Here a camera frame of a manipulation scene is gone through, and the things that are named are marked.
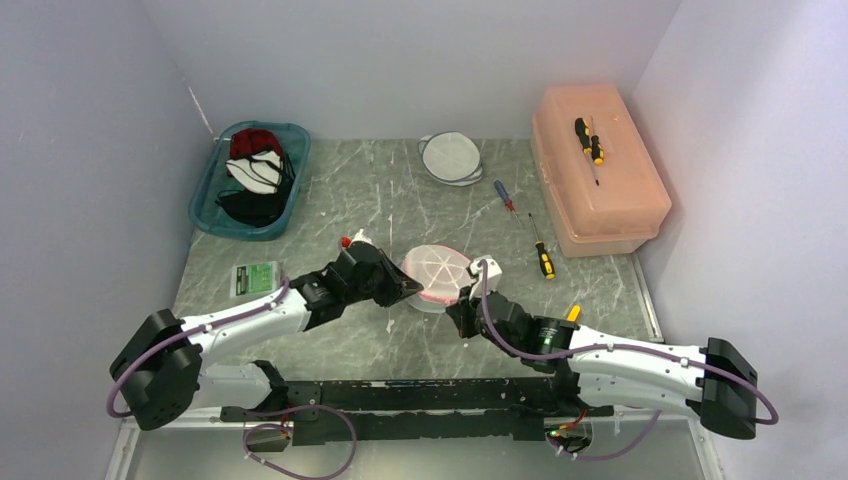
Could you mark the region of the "pink zip mesh laundry bag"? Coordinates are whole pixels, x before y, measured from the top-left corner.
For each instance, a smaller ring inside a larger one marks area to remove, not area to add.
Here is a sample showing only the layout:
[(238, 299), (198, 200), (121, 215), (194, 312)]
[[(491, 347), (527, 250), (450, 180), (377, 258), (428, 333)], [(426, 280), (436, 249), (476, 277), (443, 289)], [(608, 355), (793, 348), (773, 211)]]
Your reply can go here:
[(406, 302), (423, 313), (444, 313), (457, 301), (460, 290), (472, 283), (467, 271), (470, 263), (464, 254), (442, 245), (420, 245), (410, 249), (401, 269), (420, 283), (422, 290)]

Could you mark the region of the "white mesh blue zip laundry bag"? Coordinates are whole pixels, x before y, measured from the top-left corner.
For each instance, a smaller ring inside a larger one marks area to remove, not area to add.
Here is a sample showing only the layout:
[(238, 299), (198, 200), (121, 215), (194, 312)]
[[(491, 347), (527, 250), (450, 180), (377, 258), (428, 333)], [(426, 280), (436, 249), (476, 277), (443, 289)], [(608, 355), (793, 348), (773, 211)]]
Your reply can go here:
[(449, 186), (469, 186), (482, 178), (480, 148), (466, 135), (446, 131), (422, 137), (417, 149), (425, 171)]

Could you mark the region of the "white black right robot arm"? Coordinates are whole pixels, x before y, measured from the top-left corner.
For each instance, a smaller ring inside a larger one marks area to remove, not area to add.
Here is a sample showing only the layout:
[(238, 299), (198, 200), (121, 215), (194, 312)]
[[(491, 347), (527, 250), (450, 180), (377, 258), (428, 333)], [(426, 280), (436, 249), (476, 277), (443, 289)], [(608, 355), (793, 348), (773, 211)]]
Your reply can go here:
[(551, 401), (560, 413), (606, 406), (661, 410), (697, 419), (724, 437), (755, 438), (758, 373), (729, 341), (652, 344), (532, 315), (498, 292), (485, 298), (470, 293), (462, 289), (446, 308), (459, 336), (481, 335), (525, 366), (552, 375)]

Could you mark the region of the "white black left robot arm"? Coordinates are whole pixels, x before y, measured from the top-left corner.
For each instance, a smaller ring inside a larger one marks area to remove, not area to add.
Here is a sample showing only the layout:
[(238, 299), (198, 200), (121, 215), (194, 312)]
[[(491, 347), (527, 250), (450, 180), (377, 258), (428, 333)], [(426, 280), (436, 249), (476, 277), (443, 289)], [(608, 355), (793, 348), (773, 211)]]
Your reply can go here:
[(228, 369), (225, 357), (264, 341), (313, 330), (340, 318), (351, 305), (389, 308), (423, 286), (365, 240), (340, 250), (325, 267), (256, 300), (218, 312), (179, 318), (169, 309), (150, 314), (109, 367), (113, 385), (106, 411), (158, 429), (188, 410), (242, 407), (264, 420), (287, 406), (282, 377), (256, 361)]

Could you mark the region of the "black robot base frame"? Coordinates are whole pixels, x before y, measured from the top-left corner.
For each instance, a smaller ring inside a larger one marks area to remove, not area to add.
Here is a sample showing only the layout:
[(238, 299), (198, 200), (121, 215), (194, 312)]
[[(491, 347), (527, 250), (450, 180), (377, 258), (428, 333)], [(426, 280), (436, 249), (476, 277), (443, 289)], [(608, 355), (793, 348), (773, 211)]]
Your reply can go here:
[(555, 391), (551, 377), (285, 381), (272, 375), (270, 400), (252, 410), (222, 408), (227, 423), (280, 421), (296, 446), (360, 441), (509, 437), (540, 441), (557, 420), (613, 415)]

